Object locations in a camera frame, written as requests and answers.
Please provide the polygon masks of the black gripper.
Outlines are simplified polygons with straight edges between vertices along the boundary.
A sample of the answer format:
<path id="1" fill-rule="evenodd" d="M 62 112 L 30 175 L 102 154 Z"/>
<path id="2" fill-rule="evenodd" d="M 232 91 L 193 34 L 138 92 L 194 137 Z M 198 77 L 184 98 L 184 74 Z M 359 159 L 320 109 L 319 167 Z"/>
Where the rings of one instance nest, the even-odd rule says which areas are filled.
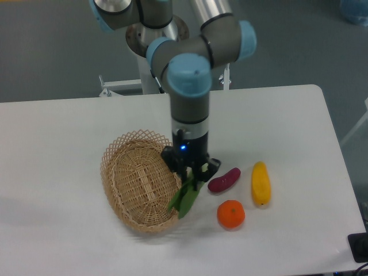
<path id="1" fill-rule="evenodd" d="M 194 190 L 200 183 L 209 181 L 218 172 L 221 161 L 208 157 L 208 133 L 196 139 L 185 139 L 182 130 L 172 134 L 172 146 L 165 146 L 161 157 L 168 169 L 176 173 L 182 182 L 187 180 L 187 167 L 193 170 Z"/>

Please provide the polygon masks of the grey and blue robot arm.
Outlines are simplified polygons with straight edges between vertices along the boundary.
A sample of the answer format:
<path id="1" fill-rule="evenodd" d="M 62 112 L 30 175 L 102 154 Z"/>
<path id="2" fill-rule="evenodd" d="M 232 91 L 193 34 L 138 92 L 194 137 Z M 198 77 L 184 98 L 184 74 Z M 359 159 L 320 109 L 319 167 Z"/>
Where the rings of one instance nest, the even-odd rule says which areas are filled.
<path id="1" fill-rule="evenodd" d="M 150 73 L 170 96 L 173 144 L 162 158 L 181 180 L 191 170 L 195 183 L 207 182 L 220 161 L 208 154 L 209 92 L 212 69 L 251 56 L 257 45 L 253 26 L 235 18 L 228 1 L 192 1 L 200 34 L 185 40 L 169 37 L 171 1 L 91 1 L 103 30 L 140 24 L 160 35 L 139 39 Z"/>

